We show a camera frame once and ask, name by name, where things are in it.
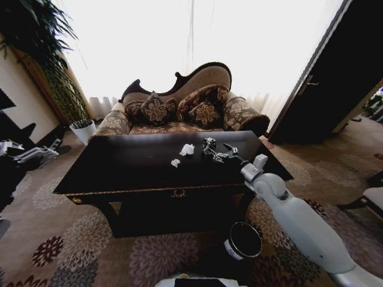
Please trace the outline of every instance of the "door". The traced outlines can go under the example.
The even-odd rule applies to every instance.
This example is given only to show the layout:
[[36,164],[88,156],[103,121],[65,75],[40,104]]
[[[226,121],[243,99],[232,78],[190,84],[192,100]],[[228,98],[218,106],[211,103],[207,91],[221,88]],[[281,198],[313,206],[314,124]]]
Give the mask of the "door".
[[343,16],[338,24],[334,20],[332,35],[329,29],[308,64],[269,133],[270,141],[319,142],[382,79],[382,8],[380,0],[344,2]]

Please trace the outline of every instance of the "sofa cushion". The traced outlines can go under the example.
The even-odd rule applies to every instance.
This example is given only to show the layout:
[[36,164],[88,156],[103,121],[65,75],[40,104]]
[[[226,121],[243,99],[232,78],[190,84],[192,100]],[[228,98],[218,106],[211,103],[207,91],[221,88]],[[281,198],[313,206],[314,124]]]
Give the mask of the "sofa cushion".
[[125,107],[125,113],[130,121],[134,124],[145,124],[148,120],[141,113],[141,106],[144,103],[143,100],[134,100],[128,103]]
[[221,123],[220,113],[212,103],[202,102],[189,112],[191,122],[207,130],[218,127]]
[[[148,133],[194,133],[194,132],[205,132],[206,130],[201,129],[192,123],[181,123],[179,121],[171,121],[170,123],[164,124],[163,126],[149,126],[146,124],[136,124],[130,130],[130,135],[148,134]],[[222,128],[215,128],[209,130],[210,132],[223,132]]]
[[203,102],[205,99],[212,102],[213,105],[218,105],[218,110],[221,111],[222,106],[227,100],[227,87],[223,85],[208,85],[192,92],[186,96],[178,105],[175,113],[175,119],[177,121],[188,121],[189,112],[195,108],[198,104]]
[[141,105],[141,113],[153,125],[161,126],[170,121],[175,113],[175,99],[169,99],[165,103],[152,92],[150,97]]

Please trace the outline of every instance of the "white curtain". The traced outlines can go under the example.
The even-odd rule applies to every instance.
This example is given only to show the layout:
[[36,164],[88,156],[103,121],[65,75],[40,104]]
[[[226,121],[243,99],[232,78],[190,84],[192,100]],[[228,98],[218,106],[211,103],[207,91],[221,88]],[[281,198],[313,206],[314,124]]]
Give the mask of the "white curtain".
[[218,61],[232,71],[232,91],[272,123],[341,2],[56,1],[79,39],[66,56],[100,117],[137,78],[163,92],[176,71]]

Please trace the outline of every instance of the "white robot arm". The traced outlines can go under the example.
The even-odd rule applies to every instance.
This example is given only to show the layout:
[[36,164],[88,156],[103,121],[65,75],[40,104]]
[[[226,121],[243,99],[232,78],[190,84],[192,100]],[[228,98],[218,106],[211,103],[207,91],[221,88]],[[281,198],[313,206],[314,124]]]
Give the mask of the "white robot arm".
[[258,155],[241,169],[246,186],[264,200],[281,228],[308,260],[339,286],[381,287],[383,280],[362,269],[350,257],[339,235],[305,201],[295,197],[273,173],[263,173],[267,161]]

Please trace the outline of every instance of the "dark wooden table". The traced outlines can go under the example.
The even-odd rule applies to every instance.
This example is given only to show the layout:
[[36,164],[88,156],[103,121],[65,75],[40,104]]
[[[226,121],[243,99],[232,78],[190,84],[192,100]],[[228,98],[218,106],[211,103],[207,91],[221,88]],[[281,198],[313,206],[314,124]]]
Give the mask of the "dark wooden table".
[[[219,229],[234,214],[243,216],[254,196],[239,170],[201,158],[208,136],[217,140],[217,151],[225,152],[226,142],[250,161],[265,154],[265,172],[293,178],[251,131],[109,136],[89,142],[54,193],[96,206],[115,237]],[[187,143],[194,155],[182,157]],[[175,158],[177,168],[171,166]],[[238,212],[231,195],[243,193]]]

